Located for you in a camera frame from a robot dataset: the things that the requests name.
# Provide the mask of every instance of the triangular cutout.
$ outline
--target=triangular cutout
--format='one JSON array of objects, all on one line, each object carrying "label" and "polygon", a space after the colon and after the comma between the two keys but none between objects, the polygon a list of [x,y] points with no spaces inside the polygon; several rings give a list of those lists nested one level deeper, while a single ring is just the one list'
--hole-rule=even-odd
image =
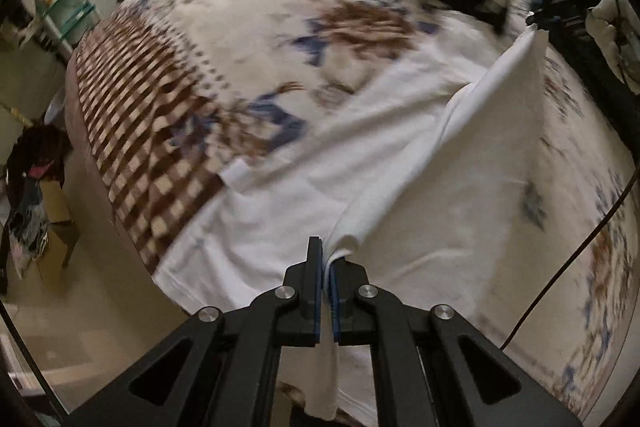
[{"label": "triangular cutout", "polygon": [[485,404],[498,403],[520,391],[520,383],[470,337],[463,335],[458,342]]},{"label": "triangular cutout", "polygon": [[167,354],[137,377],[129,386],[129,390],[154,405],[164,405],[192,346],[193,342],[189,339],[178,342]]}]

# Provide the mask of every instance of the brown and white checkered pattern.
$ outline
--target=brown and white checkered pattern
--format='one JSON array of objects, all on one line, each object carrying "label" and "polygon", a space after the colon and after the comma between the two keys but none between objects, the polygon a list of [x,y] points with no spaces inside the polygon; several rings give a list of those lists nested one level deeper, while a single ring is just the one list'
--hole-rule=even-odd
[{"label": "brown and white checkered pattern", "polygon": [[172,142],[176,127],[212,103],[193,92],[193,71],[180,65],[168,39],[135,12],[121,11],[87,35],[76,64],[92,155],[116,216],[153,271],[222,187],[220,160],[197,144],[185,155]]}]

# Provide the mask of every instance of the floral bedsheet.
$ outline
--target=floral bedsheet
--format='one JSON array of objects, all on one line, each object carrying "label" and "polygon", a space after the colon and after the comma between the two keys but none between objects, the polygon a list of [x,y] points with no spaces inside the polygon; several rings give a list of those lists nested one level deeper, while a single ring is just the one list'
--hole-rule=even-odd
[{"label": "floral bedsheet", "polygon": [[[527,9],[514,0],[505,46]],[[423,0],[127,0],[76,51],[78,102],[114,213],[149,270],[217,193],[233,158],[257,162],[301,139],[437,31],[438,13]],[[633,170],[551,48],[545,82],[540,155],[510,250],[527,255],[505,257],[476,324],[497,343]],[[633,192],[510,347],[580,416],[606,382],[630,320],[637,215]]]}]

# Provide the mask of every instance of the metal screw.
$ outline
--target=metal screw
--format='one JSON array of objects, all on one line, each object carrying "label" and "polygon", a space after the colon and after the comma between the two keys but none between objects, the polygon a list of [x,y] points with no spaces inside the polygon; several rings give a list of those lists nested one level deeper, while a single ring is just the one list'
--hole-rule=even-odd
[{"label": "metal screw", "polygon": [[435,313],[437,318],[442,319],[443,321],[448,321],[456,314],[456,312],[453,311],[453,308],[448,304],[438,304],[433,309],[433,313]]},{"label": "metal screw", "polygon": [[220,317],[220,310],[213,306],[207,306],[198,312],[198,318],[203,322],[215,322]]},{"label": "metal screw", "polygon": [[276,288],[276,297],[278,299],[290,299],[296,291],[291,286],[280,286]]},{"label": "metal screw", "polygon": [[360,286],[360,288],[358,288],[358,293],[362,297],[370,299],[378,295],[378,288],[376,288],[372,284],[363,284],[362,286]]}]

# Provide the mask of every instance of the cardboard box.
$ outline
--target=cardboard box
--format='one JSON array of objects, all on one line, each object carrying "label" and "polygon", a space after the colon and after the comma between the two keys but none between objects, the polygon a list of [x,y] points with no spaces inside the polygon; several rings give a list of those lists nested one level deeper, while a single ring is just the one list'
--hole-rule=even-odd
[{"label": "cardboard box", "polygon": [[38,270],[45,287],[52,291],[59,291],[62,283],[62,270],[69,263],[78,241],[79,232],[78,227],[71,219],[60,183],[42,180],[39,184],[44,209],[49,218],[49,227],[47,248],[37,261]]}]

